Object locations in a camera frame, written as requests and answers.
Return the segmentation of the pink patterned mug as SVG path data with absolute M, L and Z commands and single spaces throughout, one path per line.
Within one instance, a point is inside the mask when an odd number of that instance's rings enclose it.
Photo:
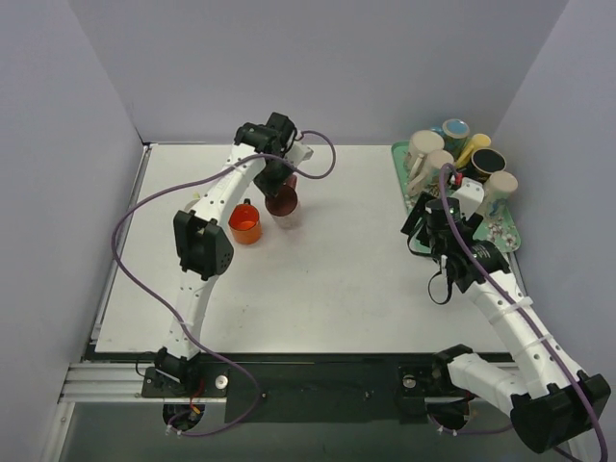
M 301 223 L 300 202 L 296 191 L 297 176 L 291 175 L 274 197 L 265 198 L 265 206 L 282 229 L 295 229 Z

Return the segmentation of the orange mug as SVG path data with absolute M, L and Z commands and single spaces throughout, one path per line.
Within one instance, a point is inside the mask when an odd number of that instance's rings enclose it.
M 237 244 L 256 244 L 263 234 L 259 210 L 249 198 L 234 208 L 228 226 Z

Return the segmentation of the pale yellow mug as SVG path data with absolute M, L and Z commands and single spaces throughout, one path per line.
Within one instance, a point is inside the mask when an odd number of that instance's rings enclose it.
M 184 207 L 184 211 L 188 213 L 200 199 L 201 199 L 201 195 L 198 192 L 195 192 L 192 195 L 192 199 Z

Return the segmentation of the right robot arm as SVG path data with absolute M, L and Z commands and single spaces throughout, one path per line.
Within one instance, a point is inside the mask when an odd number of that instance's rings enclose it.
M 479 309 L 518 371 L 506 372 L 468 346 L 452 346 L 435 356 L 432 387 L 442 394 L 465 390 L 488 401 L 509 417 L 518 437 L 536 453 L 594 431 L 600 458 L 607 460 L 599 418 L 611 395 L 609 384 L 564 351 L 497 247 L 475 239 L 480 221 L 479 216 L 464 220 L 457 198 L 423 192 L 401 232 L 427 247 L 426 257 L 438 264 L 448 288 L 458 289 Z

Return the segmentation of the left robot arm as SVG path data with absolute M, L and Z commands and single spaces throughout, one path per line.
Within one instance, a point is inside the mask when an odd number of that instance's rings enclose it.
M 218 278 L 230 267 L 234 247 L 226 234 L 228 220 L 253 184 L 266 198 L 278 195 L 292 168 L 312 150 L 294 146 L 298 131 L 285 115 L 272 113 L 264 124 L 245 123 L 236 132 L 222 175 L 189 211 L 173 219 L 175 247 L 182 271 L 173 322 L 157 352 L 156 372 L 176 396 L 199 387 L 196 356 L 207 304 Z

